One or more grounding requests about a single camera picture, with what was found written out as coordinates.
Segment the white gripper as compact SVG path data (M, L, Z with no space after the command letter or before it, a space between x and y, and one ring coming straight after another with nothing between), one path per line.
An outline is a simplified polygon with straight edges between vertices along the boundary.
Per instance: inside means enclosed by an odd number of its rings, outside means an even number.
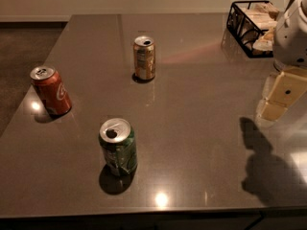
M280 73L270 73L266 78L259 103L259 116L271 122L278 120L306 91L307 69L287 65L279 60L273 62Z

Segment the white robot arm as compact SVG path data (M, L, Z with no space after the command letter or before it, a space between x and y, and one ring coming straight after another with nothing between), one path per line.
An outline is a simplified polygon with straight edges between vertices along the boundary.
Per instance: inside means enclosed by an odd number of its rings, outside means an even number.
M274 67L265 82L257 116L274 122L307 91L307 0L294 0L273 35Z

